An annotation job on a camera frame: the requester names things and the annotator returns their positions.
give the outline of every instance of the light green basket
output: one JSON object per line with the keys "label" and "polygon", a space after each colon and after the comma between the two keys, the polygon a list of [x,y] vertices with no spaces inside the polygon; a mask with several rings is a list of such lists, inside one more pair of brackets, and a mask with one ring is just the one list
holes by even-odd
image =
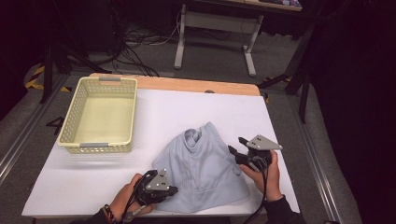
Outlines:
{"label": "light green basket", "polygon": [[58,145],[70,153],[130,152],[136,87],[131,77],[82,77]]}

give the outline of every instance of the table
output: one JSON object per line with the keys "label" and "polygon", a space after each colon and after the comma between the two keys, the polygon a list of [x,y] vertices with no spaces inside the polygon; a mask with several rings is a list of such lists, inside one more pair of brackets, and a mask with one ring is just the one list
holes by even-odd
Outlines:
{"label": "table", "polygon": [[[263,3],[258,0],[219,0],[221,2],[231,2],[239,5],[251,5],[254,7],[272,7],[276,9],[290,10],[290,11],[300,11],[300,7],[283,6],[272,3]],[[193,12],[188,11],[187,5],[183,4],[181,9],[181,17],[179,23],[179,40],[177,44],[177,53],[175,58],[176,69],[181,68],[184,46],[185,46],[185,36],[184,31],[187,26],[221,30],[227,32],[243,33],[249,34],[250,40],[248,45],[243,46],[243,51],[245,55],[245,60],[247,62],[248,74],[251,77],[256,76],[256,70],[254,68],[253,60],[251,58],[251,51],[253,45],[256,41],[256,37],[259,34],[260,27],[262,25],[263,15],[259,15],[257,19],[246,19],[246,18],[235,18],[229,16],[213,15],[208,13]]]}
{"label": "table", "polygon": [[[76,155],[55,143],[26,202],[23,216],[75,217],[96,213],[113,200],[135,173],[143,174],[152,169],[151,162],[175,136],[189,128],[199,128],[208,121],[216,126],[226,144],[242,153],[247,149],[239,144],[237,138],[240,136],[250,139],[260,133],[276,141],[265,102],[254,85],[164,77],[136,79],[132,152]],[[195,92],[207,89],[217,93]],[[281,191],[288,198],[291,209],[299,212],[280,151],[278,157]],[[245,178],[250,190],[246,199],[193,214],[155,210],[148,217],[249,215],[257,209],[262,195],[253,181]]]}

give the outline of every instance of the white table surface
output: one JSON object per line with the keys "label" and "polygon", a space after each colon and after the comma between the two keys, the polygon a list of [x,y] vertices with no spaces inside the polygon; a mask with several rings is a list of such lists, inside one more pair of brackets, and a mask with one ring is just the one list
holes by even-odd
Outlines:
{"label": "white table surface", "polygon": [[[225,144],[247,153],[238,142],[257,134],[276,141],[264,100],[242,96],[186,91],[137,91],[132,152],[70,154],[54,144],[22,215],[26,217],[75,217],[95,214],[111,203],[135,173],[151,170],[151,163],[177,135],[211,121]],[[282,154],[278,151],[280,188],[293,211],[299,212]],[[242,216],[259,206],[262,194],[245,176],[250,196],[244,200],[193,214],[154,210],[147,216]]]}

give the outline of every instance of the black sleeve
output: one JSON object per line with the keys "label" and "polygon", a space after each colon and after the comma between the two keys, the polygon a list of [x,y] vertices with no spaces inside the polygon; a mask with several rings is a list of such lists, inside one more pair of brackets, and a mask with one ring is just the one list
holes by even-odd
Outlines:
{"label": "black sleeve", "polygon": [[264,208],[267,211],[267,224],[305,224],[304,218],[293,211],[291,211],[286,196],[275,202],[266,202]]}
{"label": "black sleeve", "polygon": [[105,216],[105,213],[103,212],[102,209],[99,210],[95,215],[82,220],[74,220],[70,222],[69,224],[108,224],[107,222],[107,217]]}

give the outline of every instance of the person's hand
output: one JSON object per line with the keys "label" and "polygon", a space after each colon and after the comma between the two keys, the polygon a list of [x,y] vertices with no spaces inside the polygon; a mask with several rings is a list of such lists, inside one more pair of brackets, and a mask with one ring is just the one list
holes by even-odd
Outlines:
{"label": "person's hand", "polygon": [[[280,193],[279,188],[279,178],[280,172],[279,167],[277,166],[277,154],[273,150],[271,150],[272,163],[268,166],[268,176],[267,176],[267,191],[266,191],[266,199],[267,202],[273,202],[281,199],[283,195]],[[239,165],[241,170],[250,178],[253,179],[256,188],[264,192],[264,180],[262,179],[262,173],[253,171],[246,165]]]}
{"label": "person's hand", "polygon": [[[134,175],[131,183],[126,184],[117,196],[114,198],[113,202],[110,204],[110,210],[113,213],[114,218],[120,222],[122,213],[125,209],[126,204],[128,203],[129,197],[131,197],[132,192],[134,191],[134,185],[139,179],[142,178],[141,174]],[[138,202],[134,202],[128,209],[129,212],[136,211],[140,208],[140,204]],[[150,213],[154,209],[154,204],[147,205],[139,215],[144,215]]]}

